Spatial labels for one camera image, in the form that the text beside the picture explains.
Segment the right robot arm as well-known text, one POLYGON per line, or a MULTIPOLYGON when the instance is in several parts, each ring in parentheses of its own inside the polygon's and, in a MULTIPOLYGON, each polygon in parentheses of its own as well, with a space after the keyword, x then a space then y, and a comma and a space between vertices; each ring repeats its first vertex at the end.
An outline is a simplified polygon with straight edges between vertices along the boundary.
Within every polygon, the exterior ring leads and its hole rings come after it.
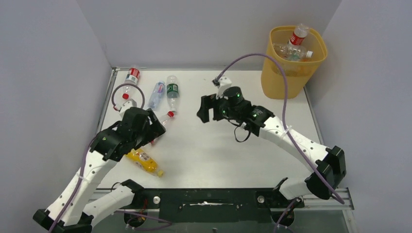
POLYGON ((213 111, 213 120, 235 121, 236 127, 276 144, 311 172, 303 180, 282 179, 273 194, 277 206, 286 207, 292 199, 308 194, 323 200, 334 198, 344 202, 336 193, 337 186, 346 175, 345 155, 341 148, 328 148, 306 138, 265 107, 245 100, 237 86, 226 89, 221 97, 217 94, 202 96, 197 116, 203 123, 210 120, 209 110, 213 111))

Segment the clear unlabelled bottle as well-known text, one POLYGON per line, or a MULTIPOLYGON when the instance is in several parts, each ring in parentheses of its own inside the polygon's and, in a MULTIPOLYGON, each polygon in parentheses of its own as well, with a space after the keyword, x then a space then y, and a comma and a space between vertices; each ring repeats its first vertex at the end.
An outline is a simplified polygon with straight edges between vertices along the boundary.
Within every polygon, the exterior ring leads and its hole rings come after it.
POLYGON ((313 51, 303 46, 273 43, 273 48, 280 57, 288 61, 302 61, 313 56, 313 51))

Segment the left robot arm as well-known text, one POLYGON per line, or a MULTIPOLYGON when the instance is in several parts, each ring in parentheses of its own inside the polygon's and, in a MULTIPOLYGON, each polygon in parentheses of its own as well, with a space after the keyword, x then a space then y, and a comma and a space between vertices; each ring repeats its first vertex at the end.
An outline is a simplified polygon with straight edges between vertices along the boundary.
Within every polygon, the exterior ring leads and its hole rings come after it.
POLYGON ((92 139, 75 176, 51 205, 35 212, 34 221, 50 233, 90 233, 103 219, 132 204, 144 189, 128 179, 114 191, 90 202, 101 181, 124 155, 165 132, 165 127, 151 109, 126 109, 122 120, 92 139))

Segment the red label bottle red cap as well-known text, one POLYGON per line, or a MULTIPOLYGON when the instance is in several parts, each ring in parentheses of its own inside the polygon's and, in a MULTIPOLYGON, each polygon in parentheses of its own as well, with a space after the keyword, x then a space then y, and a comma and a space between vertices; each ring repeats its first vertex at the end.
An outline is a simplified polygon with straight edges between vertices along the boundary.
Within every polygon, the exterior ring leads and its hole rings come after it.
POLYGON ((310 27, 300 23, 295 26, 291 37, 288 39, 288 45, 300 46, 310 32, 310 27))

